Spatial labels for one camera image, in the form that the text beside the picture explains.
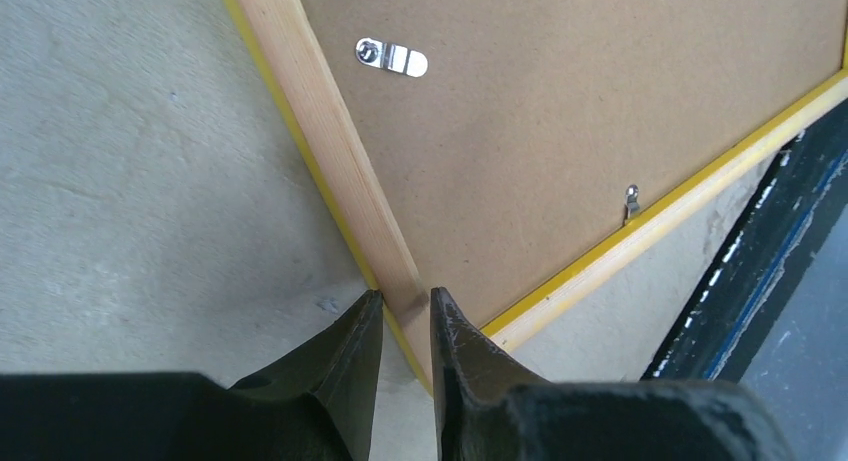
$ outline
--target gray floor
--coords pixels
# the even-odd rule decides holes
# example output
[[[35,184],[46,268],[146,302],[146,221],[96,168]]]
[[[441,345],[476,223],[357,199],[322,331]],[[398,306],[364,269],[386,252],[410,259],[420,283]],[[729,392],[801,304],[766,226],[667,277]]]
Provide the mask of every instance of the gray floor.
[[[761,173],[516,357],[638,378]],[[0,0],[0,372],[229,384],[363,289],[220,0]],[[435,459],[432,401],[388,331],[378,389],[372,459]]]
[[[814,256],[741,383],[798,459],[848,460],[848,208]]]

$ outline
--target wooden strip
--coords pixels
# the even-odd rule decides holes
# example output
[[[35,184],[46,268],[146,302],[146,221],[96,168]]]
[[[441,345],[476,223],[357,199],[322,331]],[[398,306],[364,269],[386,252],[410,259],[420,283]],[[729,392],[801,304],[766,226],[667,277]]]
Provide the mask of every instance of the wooden strip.
[[[513,305],[483,333],[504,349],[516,348],[846,98],[848,70],[843,69]]]
[[[426,292],[300,0],[238,3],[260,59],[291,101],[309,151],[410,341],[410,362],[429,380]],[[414,366],[416,360],[420,366]]]
[[[250,56],[253,58],[253,62],[256,63],[256,68],[259,71],[259,75],[262,77],[262,81],[264,81],[265,85],[268,87],[268,91],[271,93],[271,98],[274,100],[274,104],[277,105],[277,109],[280,111],[283,121],[289,128],[292,140],[294,141],[295,146],[297,146],[298,151],[300,151],[300,155],[303,157],[303,162],[306,164],[309,174],[312,175],[312,178],[315,180],[315,185],[318,186],[318,192],[324,199],[324,203],[327,204],[327,208],[330,210],[333,220],[339,226],[339,231],[341,231],[342,237],[350,248],[350,251],[353,254],[353,259],[356,261],[357,266],[359,266],[359,270],[362,271],[362,276],[365,278],[366,284],[368,284],[371,289],[377,289],[377,280],[374,278],[374,273],[371,272],[371,268],[368,266],[365,256],[362,255],[362,250],[359,249],[356,238],[353,237],[350,227],[348,227],[347,222],[342,216],[338,203],[333,197],[333,193],[330,191],[327,181],[321,174],[321,170],[318,168],[315,156],[313,156],[312,151],[309,150],[309,145],[306,142],[306,136],[304,136],[303,130],[300,129],[300,125],[297,123],[297,118],[295,117],[294,112],[292,112],[291,105],[286,99],[282,88],[280,88],[280,85],[278,85],[277,81],[274,79],[274,74],[271,72],[271,66],[268,65],[268,61],[262,55],[262,51],[259,48],[259,41],[257,41],[247,18],[241,11],[238,0],[223,1],[224,5],[227,7],[227,11],[230,13],[233,24],[235,24],[236,29],[238,29],[239,34],[244,40],[244,45],[247,47]]]
[[[842,69],[848,68],[848,20],[845,26],[845,41],[842,45]]]

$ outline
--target dark metal object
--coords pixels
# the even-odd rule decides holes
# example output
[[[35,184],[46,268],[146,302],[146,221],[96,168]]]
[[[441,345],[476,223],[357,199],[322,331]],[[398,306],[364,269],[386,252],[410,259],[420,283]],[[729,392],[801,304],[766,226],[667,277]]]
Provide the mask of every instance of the dark metal object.
[[[725,383],[551,384],[431,295],[443,460],[791,459],[773,421]]]
[[[0,377],[0,459],[365,460],[382,296],[229,390],[195,373]]]
[[[739,380],[809,264],[789,255],[823,221],[817,206],[846,160],[843,102],[778,153],[643,379]]]
[[[719,373],[719,379],[737,380],[768,404],[798,459],[848,459],[846,246],[843,171]]]

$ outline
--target metal hanging bracket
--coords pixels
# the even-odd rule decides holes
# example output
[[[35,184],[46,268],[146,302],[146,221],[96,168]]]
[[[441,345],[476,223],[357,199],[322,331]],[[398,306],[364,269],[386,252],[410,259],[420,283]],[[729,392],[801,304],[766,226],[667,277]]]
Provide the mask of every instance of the metal hanging bracket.
[[[639,186],[631,184],[627,187],[624,195],[624,224],[630,221],[630,218],[637,215],[639,210]]]
[[[356,43],[356,59],[366,66],[418,78],[427,72],[427,57],[418,51],[371,38]]]

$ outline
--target brown cardboard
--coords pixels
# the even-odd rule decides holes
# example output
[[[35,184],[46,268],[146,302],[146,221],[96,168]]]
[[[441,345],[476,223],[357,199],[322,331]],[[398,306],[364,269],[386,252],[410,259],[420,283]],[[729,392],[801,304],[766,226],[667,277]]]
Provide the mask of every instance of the brown cardboard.
[[[427,285],[482,325],[840,65],[846,0],[301,0]],[[361,65],[362,37],[424,53]]]

